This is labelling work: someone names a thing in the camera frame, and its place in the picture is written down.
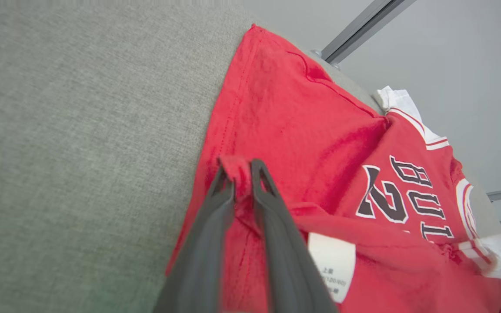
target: white label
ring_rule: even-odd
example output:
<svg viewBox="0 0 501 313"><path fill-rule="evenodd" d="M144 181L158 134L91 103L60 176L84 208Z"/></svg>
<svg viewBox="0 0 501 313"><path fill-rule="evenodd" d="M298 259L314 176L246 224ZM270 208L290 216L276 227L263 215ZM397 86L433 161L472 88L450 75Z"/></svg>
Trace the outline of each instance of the white label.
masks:
<svg viewBox="0 0 501 313"><path fill-rule="evenodd" d="M353 278L355 245L330 236L309 233L308 251L332 299L342 303Z"/></svg>

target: seam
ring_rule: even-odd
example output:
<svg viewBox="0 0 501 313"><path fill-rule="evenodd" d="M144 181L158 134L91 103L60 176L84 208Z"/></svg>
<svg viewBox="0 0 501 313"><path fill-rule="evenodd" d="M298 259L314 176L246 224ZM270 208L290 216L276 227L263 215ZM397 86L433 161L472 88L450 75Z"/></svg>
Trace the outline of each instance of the seam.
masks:
<svg viewBox="0 0 501 313"><path fill-rule="evenodd" d="M287 53L290 53L292 55L296 55L298 57L301 58L301 60L303 61L303 64L304 64L304 77L306 77L308 79L308 81L312 82L312 83L319 83L321 85L324 85L326 87L328 87L329 89L331 89L332 91L334 91L334 93L337 93L340 97L346 99L348 102L350 102L352 105L356 106L358 109L360 109L361 111L367 113L368 115L370 115L371 117L374 117L374 118L378 118L376 115L374 115L372 112L370 112L369 110L365 109L364 107L360 107L359 105L356 105L356 103L354 103L354 101L351 101L351 99L349 99L348 97L342 95L341 93L339 93L335 88L333 88L332 86L328 85L327 83L323 83L321 81L316 81L312 78L310 78L307 73L308 73L308 64L306 62L306 60L304 59L303 56L295 53L295 52L291 52L291 51L287 51Z"/></svg>
<svg viewBox="0 0 501 313"><path fill-rule="evenodd" d="M390 108L390 111L392 111L392 110L397 110L397 111L400 111L401 113L403 113L403 114L407 115L407 116L408 116L408 117L410 117L413 121L415 121L415 122L416 122L416 123L417 123L417 124L421 127L421 129L423 129L423 139L425 139L426 130L424 129L424 125L423 125L423 123L419 122L417 119L415 119L415 117L412 117L412 116L411 116L411 114L409 114L409 113L407 113L407 112L403 111L402 109L400 109L400 108L398 108L398 107L392 107L392 108Z"/></svg>
<svg viewBox="0 0 501 313"><path fill-rule="evenodd" d="M258 51L258 47L260 46L260 44L262 43L262 40L264 39L264 30L261 30L259 28L256 28L256 29L260 30L261 36L260 36L258 43L256 43L253 46L253 51L252 51L251 55L249 56L247 62L245 63L245 66L243 67L243 72L241 73L241 76L239 77L239 87L237 89L237 93L235 94L235 99L233 100L233 103L231 105L231 109L229 110L227 121L225 123L225 128L223 130L223 135L221 137L221 143L220 143L220 147L219 147L219 151L218 151L219 154L222 154L224 151L225 135L226 135L227 129L229 127L229 121L233 122L233 125L231 125L231 133L229 134L229 138L233 137L233 132L235 131L235 118L234 118L235 112L234 111L235 111L235 109L238 109L240 107L240 104L243 102L243 97L241 97L241 95L240 95L241 88L243 87L243 77L245 75L248 75L249 67L254 62L254 59L256 58L256 53Z"/></svg>
<svg viewBox="0 0 501 313"><path fill-rule="evenodd" d="M237 279L235 279L235 286L240 286L239 285L239 282L241 281L241 267L243 267L243 262L245 260L245 256L247 255L247 249L248 249L248 242L249 242L249 237L251 236L250 234L251 232L248 232L247 233L247 237L245 238L245 246L243 248L243 253L242 253L242 256L241 256L241 261L239 261L239 267L237 269ZM242 303L243 303L243 299L246 295L245 293L245 290L247 289L247 286L245 286L245 283L248 281L247 278L249 276L249 272L251 270L251 264L250 264L251 260L249 258L249 266L247 267L247 274L245 275L245 280L243 281L243 285L242 285L242 293L240 293L240 298L238 299L237 302L237 307L241 307Z"/></svg>

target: gray fabric surface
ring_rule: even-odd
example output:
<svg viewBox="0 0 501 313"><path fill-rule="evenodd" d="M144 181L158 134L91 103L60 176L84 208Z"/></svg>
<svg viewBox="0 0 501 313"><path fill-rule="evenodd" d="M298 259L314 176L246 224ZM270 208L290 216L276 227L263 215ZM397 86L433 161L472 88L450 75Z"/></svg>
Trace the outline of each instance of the gray fabric surface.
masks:
<svg viewBox="0 0 501 313"><path fill-rule="evenodd" d="M465 178L473 185L469 201L471 202L473 216L477 222L477 234L479 236L492 236L501 233L501 224L481 184L468 168L463 168L463 174L465 174Z"/></svg>
<svg viewBox="0 0 501 313"><path fill-rule="evenodd" d="M0 5L0 313L151 311L253 21L235 7Z"/></svg>

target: red fabric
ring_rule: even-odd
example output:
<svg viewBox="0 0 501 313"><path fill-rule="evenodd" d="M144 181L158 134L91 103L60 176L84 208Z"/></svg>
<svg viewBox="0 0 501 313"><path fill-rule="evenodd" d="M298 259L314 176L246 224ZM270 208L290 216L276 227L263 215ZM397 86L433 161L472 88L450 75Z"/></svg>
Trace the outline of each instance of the red fabric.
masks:
<svg viewBox="0 0 501 313"><path fill-rule="evenodd" d="M467 187L465 193L456 190L464 179L461 163L450 146L435 149L444 139L426 143L423 125L415 126L399 112L378 115L292 44L253 26L231 62L211 115L193 197L167 271L220 157L237 188L235 220L225 242L223 306L226 311L267 312L264 249L254 225L248 166L260 158L304 233L356 244L356 269L347 297L338 305L341 311L501 312L501 280L480 276L453 249L454 243L469 240L462 216L470 208L467 200L456 197L468 194ZM390 155L424 168L432 186L402 181ZM384 182L394 183L406 218L386 218L372 196L367 200L374 216L357 215L368 192L364 166L380 169L374 186L382 193ZM437 195L445 219L418 214L408 190ZM384 197L396 205L395 198ZM421 223L449 228L453 236L428 234L425 239Z"/></svg>

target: white trim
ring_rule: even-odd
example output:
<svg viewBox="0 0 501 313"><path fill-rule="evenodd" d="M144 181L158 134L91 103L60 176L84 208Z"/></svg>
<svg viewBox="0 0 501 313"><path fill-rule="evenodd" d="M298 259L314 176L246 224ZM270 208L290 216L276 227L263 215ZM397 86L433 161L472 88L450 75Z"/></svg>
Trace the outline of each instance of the white trim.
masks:
<svg viewBox="0 0 501 313"><path fill-rule="evenodd" d="M413 127L415 127L417 129L417 131L421 134L421 136L423 136L423 139L424 139L424 129L421 125L423 125L423 123L417 121L416 119L410 117L409 115L407 115L406 113L404 113L403 111L401 111L400 109L398 109L397 107L392 107L388 113L396 113L398 115L401 115L401 117L403 117L404 119L406 119L407 121L409 121L409 123L411 123L411 125L413 125Z"/></svg>
<svg viewBox="0 0 501 313"><path fill-rule="evenodd" d="M444 142L441 142L441 143L435 144L435 145L426 145L426 150L436 150L436 149L440 149L443 147L447 147L449 145L450 145L449 142L444 141Z"/></svg>
<svg viewBox="0 0 501 313"><path fill-rule="evenodd" d="M475 216L473 215L473 211L471 210L471 191L473 191L473 185L470 185L467 188L467 191L465 192L465 208L466 212L468 212L469 215L467 215L467 222L469 226L473 228L473 231L475 232L475 237L479 237L477 234L477 222L475 220Z"/></svg>
<svg viewBox="0 0 501 313"><path fill-rule="evenodd" d="M388 113L396 113L397 115L400 115L401 117L406 119L413 127L415 127L415 129L419 132L419 134L425 141L426 150L436 150L450 145L447 137L440 137L437 134L433 133L430 129L428 129L428 127L426 127L426 125L423 124L422 121L415 119L415 117L412 117L411 115L403 111L403 109L400 109L400 107L390 107Z"/></svg>
<svg viewBox="0 0 501 313"><path fill-rule="evenodd" d="M463 252L463 254L465 254L466 257L473 260L473 262L475 262L475 264L477 264L477 266L481 270L486 270L489 267L487 262L485 262L485 260L483 260L483 258L479 256L479 254L475 251L475 249L473 249L473 246L471 246L471 241L464 241L460 243L458 247L459 250L461 250L461 252Z"/></svg>
<svg viewBox="0 0 501 313"><path fill-rule="evenodd" d="M455 196L457 198L457 205L458 205L458 210L459 210L459 216L461 216L461 222L463 223L463 227L465 227L465 232L467 232L467 236L469 237L470 240L476 238L476 233L473 234L471 229L469 228L468 225L468 220L467 216L465 216L466 208L465 208L465 198L463 198L463 193L465 191L465 188L469 186L469 182L463 178L462 180L459 181L457 186L455 186ZM466 196L469 196L471 191L467 191Z"/></svg>

